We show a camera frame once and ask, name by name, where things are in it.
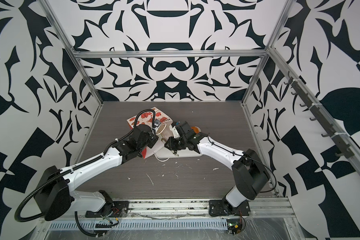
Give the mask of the orange fake croissant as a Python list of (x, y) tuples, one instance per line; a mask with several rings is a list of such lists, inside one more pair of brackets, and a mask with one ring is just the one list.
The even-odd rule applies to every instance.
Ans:
[(201, 132), (200, 128), (198, 128), (198, 127), (191, 127), (191, 129), (192, 129), (196, 134)]

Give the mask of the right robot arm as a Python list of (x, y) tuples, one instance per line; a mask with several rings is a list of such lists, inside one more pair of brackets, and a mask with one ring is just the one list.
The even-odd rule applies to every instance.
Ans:
[(172, 132), (165, 148), (174, 152), (188, 149), (232, 170), (235, 186), (223, 200), (229, 207), (237, 208), (245, 201), (254, 200), (271, 178), (267, 166), (254, 150), (240, 151), (225, 146), (207, 134), (196, 133), (187, 122), (172, 124)]

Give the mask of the red white paper bag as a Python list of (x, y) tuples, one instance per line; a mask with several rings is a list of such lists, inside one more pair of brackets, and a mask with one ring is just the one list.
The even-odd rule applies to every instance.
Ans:
[(156, 107), (153, 107), (152, 110), (155, 112), (154, 114), (152, 112), (143, 113), (137, 120), (138, 126), (148, 125), (149, 127), (152, 127), (154, 123), (153, 116), (155, 116), (155, 120), (158, 120), (161, 123), (159, 128), (156, 130), (156, 135), (159, 137), (159, 139), (152, 148), (146, 147), (143, 150), (142, 156), (144, 159), (156, 154), (161, 149), (163, 149), (168, 138), (174, 136), (172, 132), (173, 120)]

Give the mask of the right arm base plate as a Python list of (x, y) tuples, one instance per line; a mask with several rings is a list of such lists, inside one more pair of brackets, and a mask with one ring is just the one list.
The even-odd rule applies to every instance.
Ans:
[(219, 216), (249, 216), (250, 206), (248, 201), (242, 202), (238, 207), (231, 206), (227, 200), (209, 200), (209, 215)]

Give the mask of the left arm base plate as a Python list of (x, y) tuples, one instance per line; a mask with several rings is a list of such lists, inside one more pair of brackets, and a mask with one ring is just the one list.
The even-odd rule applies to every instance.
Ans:
[(86, 218), (100, 218), (111, 217), (118, 218), (123, 217), (129, 211), (129, 201), (113, 201), (113, 203), (106, 203), (98, 212), (87, 211)]

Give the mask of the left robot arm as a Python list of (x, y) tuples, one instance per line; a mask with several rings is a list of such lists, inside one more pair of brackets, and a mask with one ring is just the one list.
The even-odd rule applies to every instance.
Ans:
[(46, 221), (55, 220), (67, 212), (99, 212), (111, 209), (111, 198), (105, 191), (80, 192), (78, 187), (99, 174), (142, 156), (142, 151), (158, 141), (156, 130), (139, 125), (125, 138), (111, 142), (106, 149), (78, 164), (58, 169), (46, 169), (38, 183), (41, 190), (34, 199)]

